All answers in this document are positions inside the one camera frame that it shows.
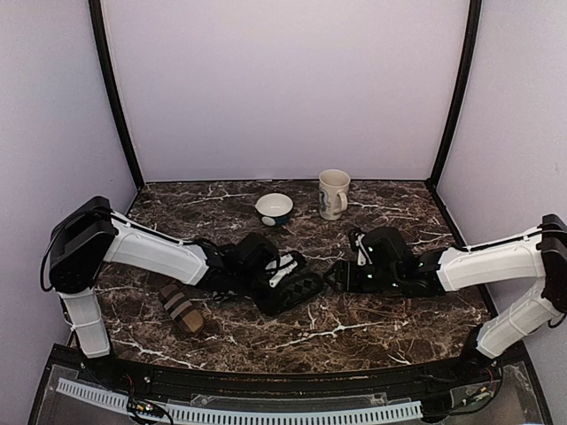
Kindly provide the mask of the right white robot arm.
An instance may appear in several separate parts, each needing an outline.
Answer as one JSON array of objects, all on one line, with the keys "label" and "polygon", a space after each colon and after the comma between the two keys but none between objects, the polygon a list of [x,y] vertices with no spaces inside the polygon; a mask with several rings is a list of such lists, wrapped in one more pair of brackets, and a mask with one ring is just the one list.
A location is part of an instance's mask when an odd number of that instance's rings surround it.
[{"label": "right white robot arm", "polygon": [[337,261],[323,276],[339,292],[432,298],[479,284],[534,280],[503,313],[470,333],[468,347],[452,366],[461,384],[483,374],[487,359],[500,357],[543,324],[558,325],[566,315],[566,225],[555,214],[517,235],[420,255],[394,227],[354,228],[348,237],[357,258]]}]

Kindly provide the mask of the black checkered glasses case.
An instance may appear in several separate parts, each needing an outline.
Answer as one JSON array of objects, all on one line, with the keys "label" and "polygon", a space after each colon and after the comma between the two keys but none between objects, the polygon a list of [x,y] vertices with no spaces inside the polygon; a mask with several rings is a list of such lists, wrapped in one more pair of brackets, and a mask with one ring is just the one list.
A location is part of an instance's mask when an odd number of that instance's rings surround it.
[{"label": "black checkered glasses case", "polygon": [[290,311],[318,295],[323,288],[323,279],[316,273],[298,274],[278,284],[273,290],[286,292],[286,310]]}]

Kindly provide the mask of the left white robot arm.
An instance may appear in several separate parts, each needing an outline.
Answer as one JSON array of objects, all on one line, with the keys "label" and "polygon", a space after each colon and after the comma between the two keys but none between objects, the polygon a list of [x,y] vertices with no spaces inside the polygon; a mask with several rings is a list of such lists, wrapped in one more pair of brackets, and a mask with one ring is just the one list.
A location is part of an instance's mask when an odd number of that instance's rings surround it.
[{"label": "left white robot arm", "polygon": [[216,293],[272,290],[295,268],[266,238],[250,234],[239,245],[219,247],[206,239],[184,241],[144,227],[115,212],[105,197],[93,197],[51,232],[40,265],[40,287],[58,293],[91,373],[106,386],[125,378],[111,354],[95,293],[104,263],[163,274]]}]

